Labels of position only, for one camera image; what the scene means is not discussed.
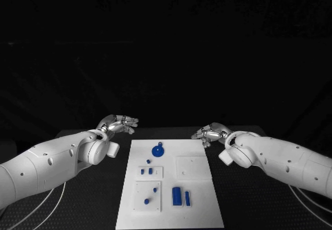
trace black table surface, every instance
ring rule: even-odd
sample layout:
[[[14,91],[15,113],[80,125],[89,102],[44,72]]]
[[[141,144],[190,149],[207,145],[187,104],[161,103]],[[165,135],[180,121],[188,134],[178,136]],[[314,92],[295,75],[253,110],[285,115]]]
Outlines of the black table surface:
[[[106,157],[99,165],[83,170],[66,187],[60,206],[40,230],[113,230],[122,200],[125,175],[133,139],[191,139],[201,127],[136,128],[136,133],[119,133],[112,139],[120,144],[118,157]],[[259,126],[230,126],[232,130],[259,133]],[[63,130],[57,137],[86,130]],[[299,203],[289,186],[269,177],[259,167],[249,169],[236,163],[227,166],[219,158],[224,147],[213,142],[206,150],[227,230],[325,230],[331,228],[317,219]],[[56,188],[45,204],[18,226],[32,230],[50,215],[64,186]],[[50,192],[15,202],[0,220],[0,230],[14,226],[31,213]]]

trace cable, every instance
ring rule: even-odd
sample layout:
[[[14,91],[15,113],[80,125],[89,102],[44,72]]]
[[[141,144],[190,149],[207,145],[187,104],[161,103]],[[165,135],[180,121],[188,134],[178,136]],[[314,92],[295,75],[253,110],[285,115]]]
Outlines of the cable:
[[[31,214],[30,214],[30,215],[22,219],[22,221],[21,221],[18,224],[15,224],[8,230],[12,230],[12,229],[28,219],[28,217],[35,213],[35,211],[40,209],[40,207],[41,207],[43,204],[45,203],[45,201],[47,201],[48,197],[51,196],[53,192],[54,192],[54,189],[51,190],[48,196],[45,197],[45,199],[44,199],[44,201],[43,201],[43,203],[41,203],[40,206],[35,208],[35,210],[31,212]]]
[[[318,214],[308,208],[308,206],[305,205],[304,201],[302,201],[301,198],[298,197],[297,192],[295,192],[294,188],[291,187],[291,185],[289,185],[289,188],[291,188],[291,190],[292,190],[292,192],[294,192],[294,194],[295,194],[295,196],[297,196],[299,202],[302,203],[302,205],[304,205],[305,208],[308,209],[308,211],[321,219],[321,221],[323,221],[330,227],[332,227],[332,224],[328,223],[328,222],[318,216]]]
[[[308,200],[318,206],[318,207],[321,207],[325,211],[328,211],[330,213],[332,213],[332,211],[328,209],[328,208],[325,208],[321,204],[318,204],[311,198],[310,198],[310,196],[304,193],[304,191],[298,188],[298,190],[299,190],[299,192],[302,193],[302,195],[308,198]]]
[[[54,211],[56,211],[56,209],[57,209],[57,207],[58,207],[58,205],[60,205],[60,203],[61,203],[61,199],[63,199],[63,195],[64,195],[64,191],[66,191],[66,186],[67,186],[67,183],[64,183],[64,189],[63,189],[63,193],[61,193],[61,198],[60,198],[58,204],[57,204],[57,206],[54,207],[54,210],[53,210],[50,216],[47,217],[47,219],[44,220],[44,222],[45,222],[45,221],[48,220],[48,218],[51,217],[51,215],[53,215],[53,213],[54,213]],[[40,226],[44,224],[44,222],[34,228],[34,230],[37,230],[37,229],[40,228]]]

